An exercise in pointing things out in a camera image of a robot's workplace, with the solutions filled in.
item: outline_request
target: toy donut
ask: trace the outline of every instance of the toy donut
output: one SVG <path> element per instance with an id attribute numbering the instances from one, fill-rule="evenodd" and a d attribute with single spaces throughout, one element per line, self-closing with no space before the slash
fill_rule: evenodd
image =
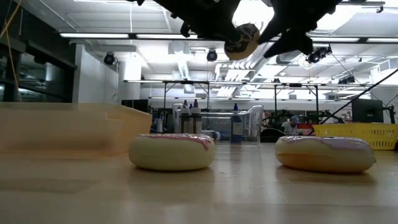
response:
<path id="1" fill-rule="evenodd" d="M 370 145 L 356 138 L 285 136 L 275 154 L 287 167 L 315 172 L 363 172 L 376 161 Z"/>
<path id="2" fill-rule="evenodd" d="M 200 134 L 142 134 L 130 145 L 130 161 L 140 168 L 165 171 L 208 167 L 215 158 L 213 140 Z"/>

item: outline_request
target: cable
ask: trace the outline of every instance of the cable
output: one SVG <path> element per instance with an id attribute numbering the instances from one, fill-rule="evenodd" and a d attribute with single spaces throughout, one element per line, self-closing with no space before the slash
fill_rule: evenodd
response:
<path id="1" fill-rule="evenodd" d="M 336 56 L 334 55 L 334 54 L 332 54 L 332 56 L 336 59 L 336 61 L 346 70 L 346 72 L 348 73 L 348 74 L 350 74 L 350 72 L 348 71 L 348 69 L 346 68 L 346 67 L 344 67 L 344 65 L 336 58 Z M 360 83 L 355 77 L 354 77 L 354 79 L 355 79 L 355 81 L 357 81 L 360 85 L 362 85 L 362 83 Z M 375 96 L 373 93 L 371 93 L 371 92 L 369 92 L 373 97 L 375 97 L 377 100 L 380 100 L 377 96 Z"/>
<path id="2" fill-rule="evenodd" d="M 17 78 L 17 73 L 15 71 L 15 66 L 14 66 L 14 59 L 12 58 L 12 50 L 11 50 L 11 44 L 10 44 L 10 38 L 8 36 L 8 29 L 6 27 L 6 37 L 7 37 L 7 45 L 8 45 L 8 52 L 10 55 L 10 60 L 11 60 L 11 67 L 12 67 L 12 74 L 14 75 L 14 81 L 15 81 L 15 88 L 17 90 L 17 96 L 19 98 L 19 101 L 22 102 L 22 97 L 19 94 L 19 84 L 18 84 L 18 78 Z"/>
<path id="3" fill-rule="evenodd" d="M 384 77 L 382 80 L 378 81 L 377 83 L 373 84 L 373 86 L 370 86 L 369 88 L 367 88 L 365 91 L 363 91 L 362 93 L 360 93 L 359 95 L 355 96 L 355 98 L 353 98 L 352 100 L 350 100 L 348 103 L 346 103 L 344 106 L 342 106 L 341 108 L 339 108 L 338 110 L 336 110 L 333 114 L 329 115 L 329 117 L 327 117 L 325 120 L 323 120 L 320 124 L 325 123 L 325 121 L 327 121 L 329 118 L 333 117 L 334 115 L 336 115 L 338 112 L 340 112 L 342 109 L 346 108 L 348 105 L 350 105 L 354 100 L 358 99 L 359 97 L 361 97 L 362 95 L 364 95 L 365 93 L 367 93 L 368 91 L 372 90 L 374 87 L 380 85 L 380 83 L 386 81 L 388 78 L 390 78 L 391 76 L 393 76 L 393 74 L 398 72 L 398 68 L 396 70 L 394 70 L 392 73 L 390 73 L 388 76 Z"/>
<path id="4" fill-rule="evenodd" d="M 6 25 L 4 26 L 3 30 L 0 33 L 0 39 L 3 37 L 3 35 L 6 33 L 6 30 L 8 29 L 8 27 L 10 26 L 12 20 L 14 19 L 14 16 L 17 14 L 19 6 L 21 6 L 21 2 L 22 0 L 19 0 L 17 7 L 15 8 L 14 12 L 11 14 L 10 19 L 8 20 L 8 22 L 6 23 Z"/>
<path id="5" fill-rule="evenodd" d="M 393 101 L 394 99 L 396 99 L 398 97 L 398 94 L 396 94 L 396 96 L 393 97 L 393 99 L 391 99 L 390 101 L 388 101 L 387 106 L 391 103 L 391 101 Z"/>

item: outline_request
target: fluorescent light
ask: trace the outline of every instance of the fluorescent light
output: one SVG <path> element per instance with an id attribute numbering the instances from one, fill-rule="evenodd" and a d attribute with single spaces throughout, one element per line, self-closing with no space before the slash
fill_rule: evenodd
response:
<path id="1" fill-rule="evenodd" d="M 210 84 L 240 85 L 243 82 L 209 82 Z"/>
<path id="2" fill-rule="evenodd" d="M 398 38 L 369 38 L 367 42 L 398 43 Z"/>
<path id="3" fill-rule="evenodd" d="M 93 2 L 93 3 L 104 3 L 104 4 L 132 4 L 126 0 L 74 0 L 75 2 Z M 156 4 L 154 1 L 147 0 L 144 5 Z"/>
<path id="4" fill-rule="evenodd" d="M 184 37 L 180 34 L 137 34 L 138 39 L 197 39 L 197 35 Z"/>
<path id="5" fill-rule="evenodd" d="M 333 14 L 325 14 L 318 22 L 314 33 L 330 33 L 346 24 L 359 10 L 360 6 L 336 6 Z"/>
<path id="6" fill-rule="evenodd" d="M 359 38 L 352 37 L 311 37 L 315 42 L 357 42 Z"/>
<path id="7" fill-rule="evenodd" d="M 158 80 L 125 80 L 128 83 L 163 83 L 163 81 Z"/>
<path id="8" fill-rule="evenodd" d="M 65 38 L 109 38 L 109 39 L 128 39 L 129 34 L 82 34 L 82 33 L 61 33 Z"/>

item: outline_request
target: plastic bin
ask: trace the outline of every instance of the plastic bin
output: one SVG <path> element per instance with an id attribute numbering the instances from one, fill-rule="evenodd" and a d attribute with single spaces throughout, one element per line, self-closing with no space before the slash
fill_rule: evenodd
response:
<path id="1" fill-rule="evenodd" d="M 352 137 L 368 142 L 373 150 L 394 150 L 398 138 L 398 124 L 321 124 L 313 125 L 320 137 Z"/>
<path id="2" fill-rule="evenodd" d="M 112 156 L 151 123 L 152 115 L 119 105 L 0 103 L 0 153 Z"/>

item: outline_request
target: security camera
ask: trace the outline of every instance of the security camera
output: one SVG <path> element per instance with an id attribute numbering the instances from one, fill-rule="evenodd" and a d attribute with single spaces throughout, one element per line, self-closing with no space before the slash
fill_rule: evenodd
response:
<path id="1" fill-rule="evenodd" d="M 106 56 L 104 58 L 104 63 L 106 65 L 116 65 L 117 62 L 118 59 L 114 56 L 114 52 L 106 53 Z"/>
<path id="2" fill-rule="evenodd" d="M 320 47 L 314 53 L 310 54 L 305 60 L 308 63 L 318 63 L 320 60 L 324 59 L 327 55 L 332 54 L 331 47 Z"/>
<path id="3" fill-rule="evenodd" d="M 217 60 L 217 53 L 215 49 L 210 49 L 207 53 L 207 61 L 208 62 L 215 62 Z"/>

